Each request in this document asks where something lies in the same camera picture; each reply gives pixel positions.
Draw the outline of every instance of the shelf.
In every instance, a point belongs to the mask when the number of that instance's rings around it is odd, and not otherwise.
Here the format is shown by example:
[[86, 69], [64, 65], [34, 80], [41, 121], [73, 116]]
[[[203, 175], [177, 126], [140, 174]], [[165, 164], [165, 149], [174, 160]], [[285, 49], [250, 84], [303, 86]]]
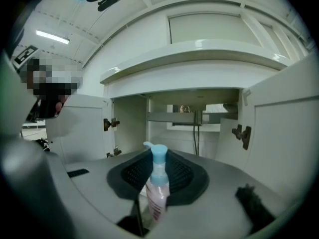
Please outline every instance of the shelf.
[[230, 40], [197, 40], [170, 44], [129, 59], [101, 75], [107, 84], [154, 67], [198, 60], [232, 60], [254, 63], [276, 70], [293, 64], [290, 59], [249, 43]]

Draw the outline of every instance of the white ceiling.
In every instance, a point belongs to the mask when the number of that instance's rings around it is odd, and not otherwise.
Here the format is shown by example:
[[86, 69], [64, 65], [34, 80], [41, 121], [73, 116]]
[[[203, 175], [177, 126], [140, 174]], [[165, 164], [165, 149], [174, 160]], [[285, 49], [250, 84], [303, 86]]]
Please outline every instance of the white ceiling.
[[[125, 19], [152, 9], [152, 6], [170, 0], [121, 0], [103, 12], [97, 11], [97, 3], [76, 0], [43, 0], [25, 25], [25, 34], [16, 49], [17, 55], [28, 45], [35, 45], [44, 52], [53, 53], [80, 63], [101, 45], [108, 32], [121, 25]], [[293, 27], [308, 37], [301, 19], [286, 0], [233, 0], [238, 6], [246, 5], [272, 14], [279, 20], [292, 23]], [[70, 39], [65, 45], [35, 35], [43, 30]]]

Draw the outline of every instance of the cabinet door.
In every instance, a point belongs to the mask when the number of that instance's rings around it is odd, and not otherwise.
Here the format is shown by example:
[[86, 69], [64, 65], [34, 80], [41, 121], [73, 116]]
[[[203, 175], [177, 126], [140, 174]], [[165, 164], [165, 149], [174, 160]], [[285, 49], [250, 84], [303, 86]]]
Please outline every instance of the cabinet door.
[[241, 98], [241, 110], [247, 111], [241, 119], [252, 127], [244, 171], [293, 203], [307, 191], [318, 168], [317, 55], [245, 89]]
[[65, 163], [106, 158], [113, 153], [114, 132], [104, 131], [103, 119], [111, 121], [110, 99], [71, 95], [60, 115], [46, 120], [50, 151]]

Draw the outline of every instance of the fluorescent light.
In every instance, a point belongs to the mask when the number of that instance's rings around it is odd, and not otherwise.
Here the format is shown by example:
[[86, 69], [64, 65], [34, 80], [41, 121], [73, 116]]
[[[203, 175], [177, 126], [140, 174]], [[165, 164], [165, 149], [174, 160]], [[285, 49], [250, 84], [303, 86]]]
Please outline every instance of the fluorescent light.
[[40, 31], [40, 30], [37, 30], [36, 34], [43, 36], [43, 37], [46, 37], [46, 38], [49, 38], [49, 39], [52, 39], [52, 40], [55, 40], [55, 41], [58, 41], [58, 42], [63, 42], [65, 44], [69, 44], [69, 41], [70, 41], [69, 39], [65, 39], [65, 38], [62, 38], [62, 37], [59, 37], [59, 36], [56, 36], [53, 34], [49, 34], [49, 33], [46, 33], [46, 32]]

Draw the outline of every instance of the blue spray nozzle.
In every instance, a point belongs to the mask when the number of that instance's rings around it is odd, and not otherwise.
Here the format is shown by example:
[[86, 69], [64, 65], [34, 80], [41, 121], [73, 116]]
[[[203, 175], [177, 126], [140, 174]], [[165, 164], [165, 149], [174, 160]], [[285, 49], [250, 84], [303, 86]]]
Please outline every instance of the blue spray nozzle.
[[144, 142], [144, 146], [151, 148], [153, 154], [153, 162], [155, 164], [164, 164], [166, 162], [167, 147], [162, 144], [152, 144], [149, 141]]

